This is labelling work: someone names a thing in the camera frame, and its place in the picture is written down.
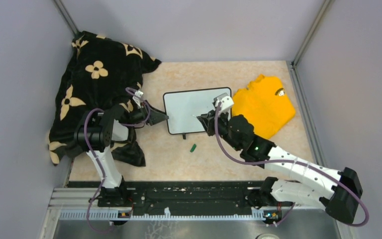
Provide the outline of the green marker cap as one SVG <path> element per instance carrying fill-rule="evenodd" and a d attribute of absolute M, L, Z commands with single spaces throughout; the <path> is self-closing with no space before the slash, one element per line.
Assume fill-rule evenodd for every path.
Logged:
<path fill-rule="evenodd" d="M 196 144 L 193 144 L 192 147 L 191 147 L 191 149 L 190 149 L 190 152 L 194 152 L 195 149 L 196 149 L 196 147 L 197 147 L 197 145 L 196 145 Z"/>

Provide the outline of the black framed whiteboard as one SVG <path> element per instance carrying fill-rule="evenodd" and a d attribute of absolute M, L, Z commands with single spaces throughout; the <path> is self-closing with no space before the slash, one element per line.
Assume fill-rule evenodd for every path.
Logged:
<path fill-rule="evenodd" d="M 213 110 L 213 99 L 223 93 L 231 95 L 232 91 L 229 87 L 220 87 L 164 93 L 164 107 L 169 116 L 169 134 L 203 132 L 202 124 L 192 115 L 199 116 Z"/>

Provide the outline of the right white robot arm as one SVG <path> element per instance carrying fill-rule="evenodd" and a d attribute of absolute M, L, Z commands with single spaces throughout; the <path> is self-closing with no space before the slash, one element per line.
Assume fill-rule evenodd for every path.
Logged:
<path fill-rule="evenodd" d="M 266 178 L 260 191 L 266 205 L 294 202 L 324 210 L 332 218 L 347 225 L 363 226 L 369 219 L 361 201 L 363 189 L 357 172 L 349 167 L 336 170 L 308 162 L 274 142 L 254 133 L 254 127 L 243 115 L 229 118 L 227 113 L 211 110 L 197 116 L 204 131 L 225 141 L 240 153 L 235 162 L 259 166 L 286 174 L 292 181 Z"/>

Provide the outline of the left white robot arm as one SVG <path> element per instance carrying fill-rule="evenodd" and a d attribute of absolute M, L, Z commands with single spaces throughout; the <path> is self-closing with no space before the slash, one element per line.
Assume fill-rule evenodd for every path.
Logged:
<path fill-rule="evenodd" d="M 146 165 L 144 152 L 136 141 L 135 124 L 147 125 L 165 121 L 168 116 L 152 106 L 133 111 L 130 116 L 120 105 L 111 109 L 92 109 L 84 113 L 74 131 L 74 141 L 92 160 L 100 183 L 89 199 L 98 207 L 130 207 L 132 197 L 115 161 L 137 167 Z"/>

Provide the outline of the yellow folded sweatshirt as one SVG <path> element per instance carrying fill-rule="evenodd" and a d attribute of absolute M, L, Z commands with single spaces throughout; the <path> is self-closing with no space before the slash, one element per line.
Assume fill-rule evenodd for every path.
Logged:
<path fill-rule="evenodd" d="M 232 116 L 243 115 L 254 127 L 254 133 L 265 139 L 274 136 L 296 114 L 281 80 L 259 75 L 232 97 Z"/>

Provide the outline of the black floral plush blanket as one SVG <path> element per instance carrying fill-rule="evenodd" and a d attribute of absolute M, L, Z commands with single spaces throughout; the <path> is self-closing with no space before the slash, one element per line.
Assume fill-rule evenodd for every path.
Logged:
<path fill-rule="evenodd" d="M 48 134 L 50 159 L 58 165 L 63 157 L 75 158 L 83 150 L 74 131 L 84 113 L 120 105 L 132 111 L 146 106 L 133 98 L 143 86 L 143 76 L 158 69 L 161 61 L 128 43 L 88 31 L 72 40 L 73 56 L 61 78 L 55 98 L 55 118 Z"/>

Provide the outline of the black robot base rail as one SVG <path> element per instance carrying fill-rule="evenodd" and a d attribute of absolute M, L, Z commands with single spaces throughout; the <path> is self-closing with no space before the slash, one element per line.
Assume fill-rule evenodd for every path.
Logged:
<path fill-rule="evenodd" d="M 49 203 L 69 220 L 265 220 L 266 211 L 281 211 L 261 190 L 261 181 L 127 182 L 126 195 L 102 196 L 98 182 L 70 182 L 53 191 Z"/>

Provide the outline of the aluminium frame post left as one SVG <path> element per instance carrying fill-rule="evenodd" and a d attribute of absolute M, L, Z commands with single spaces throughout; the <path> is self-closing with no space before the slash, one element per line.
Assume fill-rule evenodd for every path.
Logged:
<path fill-rule="evenodd" d="M 61 15 L 62 19 L 68 26 L 69 30 L 72 32 L 72 34 L 75 36 L 79 33 L 79 29 L 77 25 L 75 24 L 73 18 L 71 17 L 67 7 L 65 6 L 64 2 L 62 0 L 52 0 L 53 4 L 55 5 L 57 11 Z"/>

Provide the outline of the aluminium frame post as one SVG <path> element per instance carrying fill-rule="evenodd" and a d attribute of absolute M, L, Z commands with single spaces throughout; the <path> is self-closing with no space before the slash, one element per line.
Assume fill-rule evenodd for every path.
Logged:
<path fill-rule="evenodd" d="M 61 15 L 62 19 L 68 26 L 69 30 L 72 32 L 72 34 L 75 36 L 79 33 L 79 29 L 77 25 L 75 24 L 73 18 L 71 17 L 67 7 L 65 6 L 64 2 L 62 0 L 52 0 L 53 4 L 55 5 L 57 11 Z"/>
<path fill-rule="evenodd" d="M 309 31 L 307 32 L 299 50 L 297 51 L 294 59 L 291 62 L 292 66 L 294 68 L 296 68 L 300 64 L 300 62 L 301 62 L 303 56 L 305 55 L 308 47 L 310 46 L 312 40 L 314 39 L 315 34 L 319 30 L 322 21 L 324 20 L 325 16 L 327 15 L 328 11 L 330 10 L 330 8 L 332 7 L 334 2 L 335 2 L 334 0 L 324 0 L 322 2 L 322 5 L 321 5 L 316 17 L 314 18 L 314 21 L 313 21 L 311 27 L 309 28 Z"/>

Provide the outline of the aluminium frame post right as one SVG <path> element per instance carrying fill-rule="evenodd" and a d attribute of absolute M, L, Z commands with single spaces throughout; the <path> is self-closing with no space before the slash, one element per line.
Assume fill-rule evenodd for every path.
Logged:
<path fill-rule="evenodd" d="M 301 62 L 303 56 L 305 55 L 308 47 L 310 46 L 312 40 L 314 39 L 315 34 L 319 30 L 322 21 L 324 20 L 325 16 L 327 15 L 328 11 L 330 10 L 330 8 L 332 7 L 334 2 L 335 2 L 334 0 L 324 0 L 322 2 L 322 5 L 321 5 L 316 17 L 314 18 L 314 21 L 313 21 L 311 27 L 309 28 L 309 31 L 307 32 L 299 50 L 297 51 L 294 59 L 291 62 L 292 66 L 294 68 L 296 68 L 300 64 L 300 62 Z"/>

